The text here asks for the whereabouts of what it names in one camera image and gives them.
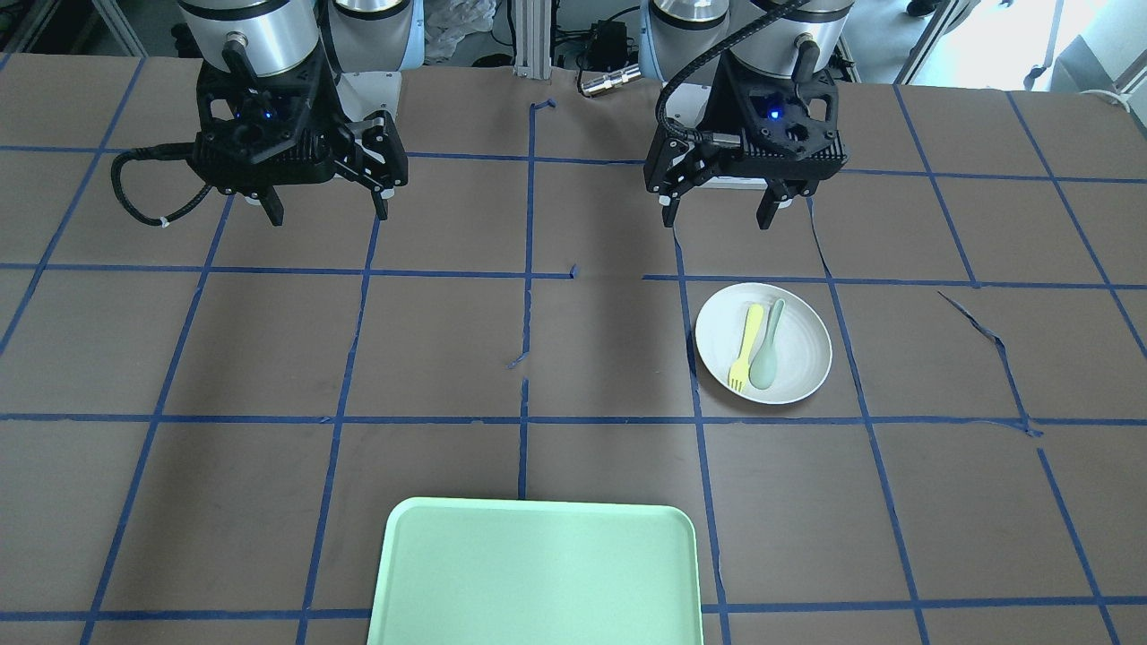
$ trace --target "table surface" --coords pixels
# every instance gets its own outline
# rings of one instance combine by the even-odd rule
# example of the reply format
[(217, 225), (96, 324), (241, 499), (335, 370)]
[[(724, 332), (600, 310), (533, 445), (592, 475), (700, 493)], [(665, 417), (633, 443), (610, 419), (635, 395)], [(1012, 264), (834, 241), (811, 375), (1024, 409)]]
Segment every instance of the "table surface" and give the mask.
[[(451, 496), (681, 508), (709, 643), (1147, 643), (1147, 142), (1118, 108), (844, 86), (816, 236), (811, 203), (759, 232), (756, 193), (697, 189), (674, 243), (656, 85), (423, 68), (388, 222), (336, 180), (282, 188), (281, 228), (218, 194), (145, 227), (109, 164), (190, 140), (196, 72), (0, 60), (0, 642), (361, 644), (390, 510)], [(125, 181), (154, 213), (198, 186)], [(743, 281), (824, 318), (806, 401), (694, 356)]]

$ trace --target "light blue trim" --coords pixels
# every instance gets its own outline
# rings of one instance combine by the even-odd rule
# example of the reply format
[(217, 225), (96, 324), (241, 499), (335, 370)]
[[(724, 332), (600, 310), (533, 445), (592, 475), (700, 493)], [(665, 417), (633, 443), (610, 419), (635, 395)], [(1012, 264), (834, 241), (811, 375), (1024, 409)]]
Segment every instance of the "light blue trim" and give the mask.
[(414, 0), (414, 15), (411, 16), (411, 36), (406, 40), (406, 53), (398, 65), (399, 71), (422, 67), (427, 57), (426, 17), (422, 11), (422, 0)]
[(653, 29), (649, 25), (649, 0), (641, 0), (641, 39), (638, 48), (638, 64), (641, 68), (641, 76), (645, 78), (656, 78), (664, 83), (665, 77), (657, 65), (657, 52), (653, 46)]

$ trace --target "metal connector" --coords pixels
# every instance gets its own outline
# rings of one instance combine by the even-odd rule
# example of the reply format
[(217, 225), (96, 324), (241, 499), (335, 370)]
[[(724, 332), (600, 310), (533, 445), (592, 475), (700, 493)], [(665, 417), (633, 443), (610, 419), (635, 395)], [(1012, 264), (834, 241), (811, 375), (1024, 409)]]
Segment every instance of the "metal connector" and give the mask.
[(641, 78), (641, 69), (638, 65), (629, 65), (617, 71), (608, 72), (598, 78), (586, 80), (582, 84), (582, 93), (586, 96), (595, 96), (607, 90), (612, 90), (625, 85), (631, 80)]

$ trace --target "round plate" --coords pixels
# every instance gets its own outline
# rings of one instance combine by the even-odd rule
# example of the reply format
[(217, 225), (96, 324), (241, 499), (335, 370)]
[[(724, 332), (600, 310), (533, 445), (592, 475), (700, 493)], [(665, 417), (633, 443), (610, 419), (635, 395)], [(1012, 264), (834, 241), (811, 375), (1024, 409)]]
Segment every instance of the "round plate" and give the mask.
[[(764, 342), (768, 312), (777, 298), (785, 298), (785, 311), (774, 341), (777, 380), (766, 390), (746, 382), (744, 391), (739, 393), (728, 387), (728, 371), (741, 350), (749, 305), (759, 303), (765, 308), (765, 319), (749, 355), (755, 357)], [(806, 302), (772, 285), (744, 282), (717, 292), (701, 308), (694, 336), (701, 360), (717, 382), (728, 391), (757, 403), (779, 405), (807, 397), (825, 382), (833, 364), (833, 343), (825, 321)]]

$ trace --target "fork handle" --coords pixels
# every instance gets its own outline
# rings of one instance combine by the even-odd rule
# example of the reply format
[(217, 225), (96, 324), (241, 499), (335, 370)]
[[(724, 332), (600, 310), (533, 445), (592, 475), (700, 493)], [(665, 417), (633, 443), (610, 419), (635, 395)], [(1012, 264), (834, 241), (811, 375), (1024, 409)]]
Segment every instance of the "fork handle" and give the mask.
[(752, 351), (752, 343), (757, 340), (757, 332), (760, 331), (760, 321), (765, 318), (765, 308), (757, 303), (749, 305), (749, 313), (744, 317), (744, 336), (741, 339), (741, 358), (749, 358)]

